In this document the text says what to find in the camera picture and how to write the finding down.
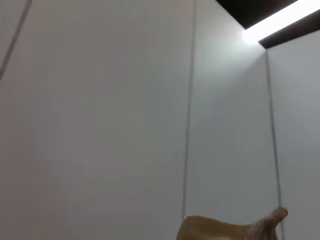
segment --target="ceiling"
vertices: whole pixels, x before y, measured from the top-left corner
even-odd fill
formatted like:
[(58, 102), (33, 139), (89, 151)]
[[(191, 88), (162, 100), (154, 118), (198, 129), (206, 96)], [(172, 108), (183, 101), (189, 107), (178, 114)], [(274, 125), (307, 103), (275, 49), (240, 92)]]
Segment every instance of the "ceiling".
[[(297, 0), (217, 0), (245, 29), (291, 5)], [(320, 30), (320, 10), (262, 39), (266, 49)]]

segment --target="ceiling light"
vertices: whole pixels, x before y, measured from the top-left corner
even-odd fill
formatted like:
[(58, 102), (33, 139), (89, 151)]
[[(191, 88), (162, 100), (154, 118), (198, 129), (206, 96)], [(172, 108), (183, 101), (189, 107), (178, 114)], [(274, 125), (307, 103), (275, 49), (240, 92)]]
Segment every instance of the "ceiling light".
[(317, 10), (320, 10), (320, 0), (298, 0), (245, 30), (244, 37), (250, 42), (260, 41)]

